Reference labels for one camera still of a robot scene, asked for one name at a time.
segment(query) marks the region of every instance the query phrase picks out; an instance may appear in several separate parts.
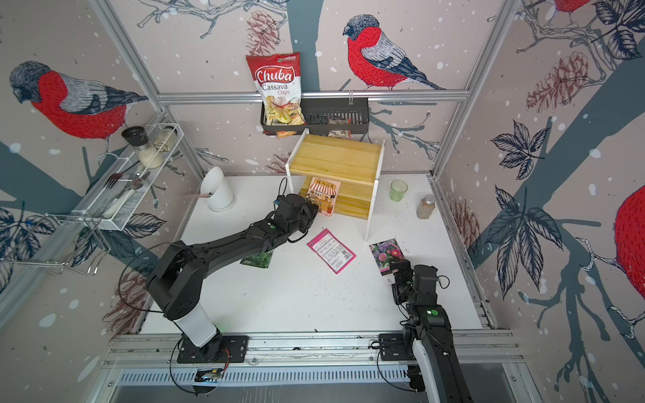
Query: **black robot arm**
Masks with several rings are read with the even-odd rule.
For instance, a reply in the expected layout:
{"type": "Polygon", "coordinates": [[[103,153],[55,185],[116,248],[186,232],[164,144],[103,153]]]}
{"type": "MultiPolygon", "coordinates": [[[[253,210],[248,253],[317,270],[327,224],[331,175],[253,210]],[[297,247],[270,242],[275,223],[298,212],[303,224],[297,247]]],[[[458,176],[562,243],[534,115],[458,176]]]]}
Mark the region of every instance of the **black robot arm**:
{"type": "Polygon", "coordinates": [[[148,277],[146,288],[164,316],[177,320],[199,303],[202,281],[215,270],[243,257],[267,252],[291,241],[296,231],[306,233],[318,207],[296,194],[278,196],[278,209],[244,231],[204,244],[172,244],[148,277]]]}

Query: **wall-mounted basket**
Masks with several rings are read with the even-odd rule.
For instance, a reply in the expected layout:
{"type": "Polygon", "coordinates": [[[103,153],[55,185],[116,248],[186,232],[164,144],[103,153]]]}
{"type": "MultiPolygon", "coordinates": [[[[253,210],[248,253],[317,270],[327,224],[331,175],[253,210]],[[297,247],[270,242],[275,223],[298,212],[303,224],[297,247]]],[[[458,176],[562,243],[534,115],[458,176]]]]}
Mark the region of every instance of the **wall-mounted basket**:
{"type": "Polygon", "coordinates": [[[302,134],[309,129],[311,134],[327,135],[330,130],[349,130],[352,134],[365,134],[370,125],[370,109],[367,98],[303,98],[300,102],[304,121],[307,124],[294,126],[269,126],[264,123],[264,103],[260,113],[260,123],[265,134],[276,132],[296,132],[302,134]],[[331,117],[351,119],[351,123],[327,123],[331,117]]]}
{"type": "MultiPolygon", "coordinates": [[[[104,187],[99,195],[92,201],[92,203],[87,207],[86,215],[91,218],[101,219],[101,222],[98,225],[100,230],[113,230],[113,231],[122,231],[125,225],[130,220],[130,217],[134,213],[134,210],[137,209],[139,203],[143,200],[146,193],[154,183],[155,179],[159,175],[159,172],[166,166],[168,162],[173,161],[173,154],[175,153],[179,142],[184,137],[184,132],[181,130],[176,123],[158,123],[152,126],[147,126],[146,131],[148,132],[148,138],[151,142],[154,142],[159,132],[166,126],[173,126],[177,132],[177,140],[175,144],[165,152],[157,151],[157,154],[163,156],[164,162],[158,168],[148,169],[147,166],[141,166],[139,164],[139,159],[136,152],[132,152],[126,157],[119,158],[122,161],[121,164],[116,164],[116,169],[104,174],[104,178],[108,178],[113,173],[125,173],[122,179],[117,182],[117,185],[112,188],[104,187]],[[139,177],[144,177],[147,172],[150,174],[144,180],[143,187],[134,191],[134,193],[127,199],[123,200],[119,206],[117,206],[116,212],[110,214],[109,217],[105,217],[103,214],[108,211],[113,205],[113,203],[118,199],[119,193],[123,190],[124,186],[132,180],[128,178],[129,174],[138,173],[139,177]]],[[[104,182],[98,183],[96,186],[104,186],[104,182]]]]}

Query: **mounting plate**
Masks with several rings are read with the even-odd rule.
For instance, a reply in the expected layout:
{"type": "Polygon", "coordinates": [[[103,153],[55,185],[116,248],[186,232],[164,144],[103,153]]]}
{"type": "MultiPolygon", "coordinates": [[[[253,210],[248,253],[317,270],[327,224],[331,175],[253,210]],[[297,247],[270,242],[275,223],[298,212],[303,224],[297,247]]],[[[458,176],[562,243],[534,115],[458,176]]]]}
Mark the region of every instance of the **mounting plate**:
{"type": "MultiPolygon", "coordinates": [[[[231,353],[231,359],[229,363],[235,364],[244,362],[244,357],[246,356],[246,348],[248,347],[248,336],[222,336],[222,351],[224,350],[224,347],[228,348],[228,351],[231,353]]],[[[179,348],[179,355],[177,356],[177,362],[179,364],[205,364],[207,362],[224,364],[226,362],[226,359],[227,356],[225,353],[223,353],[220,354],[215,360],[206,360],[199,348],[195,347],[195,345],[190,342],[190,339],[188,337],[186,337],[181,343],[181,347],[179,348]]]]}
{"type": "Polygon", "coordinates": [[[380,333],[379,344],[381,349],[381,360],[383,361],[406,361],[414,360],[414,355],[405,348],[403,333],[380,333]]]}

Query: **fork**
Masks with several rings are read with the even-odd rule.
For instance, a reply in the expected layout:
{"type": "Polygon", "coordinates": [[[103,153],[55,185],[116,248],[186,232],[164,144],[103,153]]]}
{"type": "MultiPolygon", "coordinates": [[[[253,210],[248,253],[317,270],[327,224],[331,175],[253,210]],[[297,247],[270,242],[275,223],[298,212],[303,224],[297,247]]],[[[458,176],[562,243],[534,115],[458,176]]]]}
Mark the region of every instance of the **fork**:
{"type": "Polygon", "coordinates": [[[114,185],[116,185],[117,182],[119,182],[119,180],[123,177],[123,175],[125,175],[125,173],[127,171],[131,170],[132,168],[134,168],[137,165],[139,165],[139,161],[137,161],[134,164],[130,165],[127,169],[123,170],[123,172],[117,172],[117,173],[111,174],[109,176],[107,182],[105,182],[105,188],[106,189],[112,189],[114,187],[114,185]]]}

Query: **flower seed packet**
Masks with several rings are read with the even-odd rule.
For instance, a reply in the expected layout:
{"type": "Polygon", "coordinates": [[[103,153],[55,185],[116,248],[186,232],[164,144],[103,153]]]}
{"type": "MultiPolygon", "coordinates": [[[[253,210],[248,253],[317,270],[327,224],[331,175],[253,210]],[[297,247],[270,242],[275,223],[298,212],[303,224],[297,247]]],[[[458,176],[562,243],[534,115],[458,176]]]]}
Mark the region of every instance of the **flower seed packet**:
{"type": "Polygon", "coordinates": [[[378,242],[370,245],[370,250],[372,251],[372,256],[374,256],[374,260],[379,267],[385,284],[394,284],[394,273],[390,270],[390,263],[405,259],[399,244],[397,244],[397,240],[388,239],[387,241],[378,242]]]}

